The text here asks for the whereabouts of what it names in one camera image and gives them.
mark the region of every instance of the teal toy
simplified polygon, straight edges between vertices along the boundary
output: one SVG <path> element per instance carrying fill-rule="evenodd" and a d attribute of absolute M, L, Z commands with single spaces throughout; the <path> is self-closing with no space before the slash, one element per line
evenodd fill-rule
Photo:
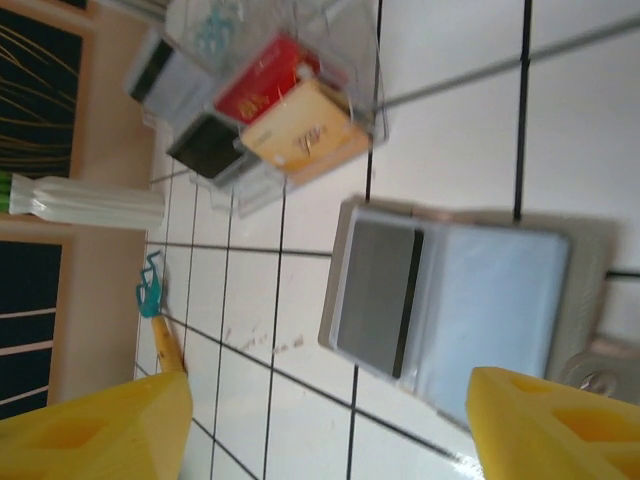
<path fill-rule="evenodd" d="M 160 250 L 147 255 L 149 266 L 140 272 L 142 283 L 136 287 L 138 310 L 145 318 L 153 318 L 162 311 L 162 276 L 154 259 L 160 256 Z M 147 281 L 147 274 L 151 273 L 151 282 Z"/>

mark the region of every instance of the plastic storage container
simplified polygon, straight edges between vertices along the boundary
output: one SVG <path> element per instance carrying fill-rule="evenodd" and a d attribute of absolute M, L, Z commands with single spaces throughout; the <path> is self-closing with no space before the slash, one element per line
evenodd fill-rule
<path fill-rule="evenodd" d="M 214 207 L 247 215 L 386 140 L 374 23 L 365 0 L 212 0 L 182 38 L 149 34 L 126 89 L 171 125 L 179 160 L 205 123 L 235 133 L 215 175 L 185 164 L 233 198 Z"/>

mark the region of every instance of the red box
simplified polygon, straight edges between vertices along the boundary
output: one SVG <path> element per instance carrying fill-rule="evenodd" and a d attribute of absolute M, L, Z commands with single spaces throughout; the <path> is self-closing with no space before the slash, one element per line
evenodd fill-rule
<path fill-rule="evenodd" d="M 216 110 L 247 125 L 279 102 L 300 80 L 320 72 L 320 59 L 286 33 L 279 33 L 233 85 L 214 102 Z"/>

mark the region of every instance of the floor tile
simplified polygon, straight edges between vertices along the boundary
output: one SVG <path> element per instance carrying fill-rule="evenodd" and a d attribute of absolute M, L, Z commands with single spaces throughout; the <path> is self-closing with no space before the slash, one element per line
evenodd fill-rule
<path fill-rule="evenodd" d="M 282 258 L 275 366 L 350 402 L 353 365 L 318 345 L 328 258 Z"/>
<path fill-rule="evenodd" d="M 251 477 L 218 445 L 213 454 L 211 480 L 251 480 Z"/>
<path fill-rule="evenodd" d="M 216 438 L 254 474 L 262 474 L 269 370 L 222 350 Z"/>
<path fill-rule="evenodd" d="M 429 405 L 360 369 L 357 405 L 409 433 L 448 451 L 474 456 L 471 436 L 438 416 Z"/>
<path fill-rule="evenodd" d="M 280 246 L 280 226 L 282 225 L 282 200 L 247 215 L 234 215 L 231 219 L 231 240 L 233 247 L 277 249 Z"/>
<path fill-rule="evenodd" d="M 171 127 L 163 120 L 156 121 L 156 140 L 153 152 L 153 171 L 151 180 L 171 175 L 174 160 L 166 154 L 167 148 L 173 142 Z"/>
<path fill-rule="evenodd" d="M 147 240 L 149 242 L 166 243 L 167 227 L 169 226 L 169 204 L 171 202 L 171 180 L 165 179 L 154 183 L 151 186 L 151 189 L 155 192 L 160 192 L 164 197 L 164 218 L 162 219 L 162 224 L 158 228 L 149 230 L 147 233 Z"/>
<path fill-rule="evenodd" d="M 138 349 L 136 351 L 136 362 L 147 373 L 156 373 L 156 343 L 151 328 L 151 320 L 143 318 L 140 322 L 140 332 L 138 334 Z"/>
<path fill-rule="evenodd" d="M 278 255 L 229 252 L 222 341 L 271 361 Z"/>
<path fill-rule="evenodd" d="M 185 345 L 184 362 L 189 372 L 193 418 L 213 435 L 220 346 L 191 330 L 187 331 Z"/>
<path fill-rule="evenodd" d="M 364 195 L 367 154 L 287 194 L 283 248 L 330 252 L 338 226 L 340 204 Z"/>
<path fill-rule="evenodd" d="M 633 15 L 640 15 L 640 3 L 637 0 L 535 0 L 531 25 L 532 51 L 584 35 Z"/>
<path fill-rule="evenodd" d="M 443 207 L 513 207 L 519 74 L 398 108 L 374 150 L 372 194 Z"/>
<path fill-rule="evenodd" d="M 481 472 L 473 459 L 464 466 L 455 464 L 366 418 L 356 418 L 353 480 L 482 480 Z"/>
<path fill-rule="evenodd" d="M 226 247 L 229 240 L 231 197 L 199 186 L 196 203 L 193 242 L 196 245 Z"/>
<path fill-rule="evenodd" d="M 167 247 L 164 269 L 164 311 L 170 317 L 180 320 L 183 323 L 187 319 L 190 265 L 190 248 Z"/>
<path fill-rule="evenodd" d="M 169 208 L 169 243 L 191 245 L 195 202 L 196 186 L 189 180 L 189 175 L 174 176 Z"/>
<path fill-rule="evenodd" d="M 640 33 L 532 65 L 524 209 L 606 216 L 640 266 Z"/>
<path fill-rule="evenodd" d="M 211 475 L 213 439 L 191 422 L 179 480 L 202 480 Z"/>
<path fill-rule="evenodd" d="M 220 339 L 227 252 L 193 249 L 189 290 L 189 325 Z"/>
<path fill-rule="evenodd" d="M 386 2 L 381 69 L 387 99 L 518 58 L 524 2 Z"/>
<path fill-rule="evenodd" d="M 640 281 L 611 280 L 598 331 L 640 348 Z"/>
<path fill-rule="evenodd" d="M 344 479 L 350 418 L 347 408 L 275 375 L 267 478 Z"/>

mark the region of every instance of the white tile floor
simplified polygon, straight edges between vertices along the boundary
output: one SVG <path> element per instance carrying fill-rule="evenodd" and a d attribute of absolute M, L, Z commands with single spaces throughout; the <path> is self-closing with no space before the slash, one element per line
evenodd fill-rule
<path fill-rule="evenodd" d="M 197 1 L 174 2 L 174 34 Z M 616 219 L 600 329 L 640 344 L 640 3 L 535 0 L 531 19 L 524 1 L 381 3 L 386 94 L 404 101 L 374 151 L 371 195 L 512 209 L 517 191 L 523 215 Z M 161 134 L 152 184 L 167 219 L 148 250 L 166 253 L 167 313 L 194 397 L 181 478 L 482 478 L 468 435 L 316 344 L 338 206 L 366 193 L 366 156 L 284 211 L 277 202 L 238 220 L 162 154 Z M 135 377 L 156 368 L 142 321 Z"/>

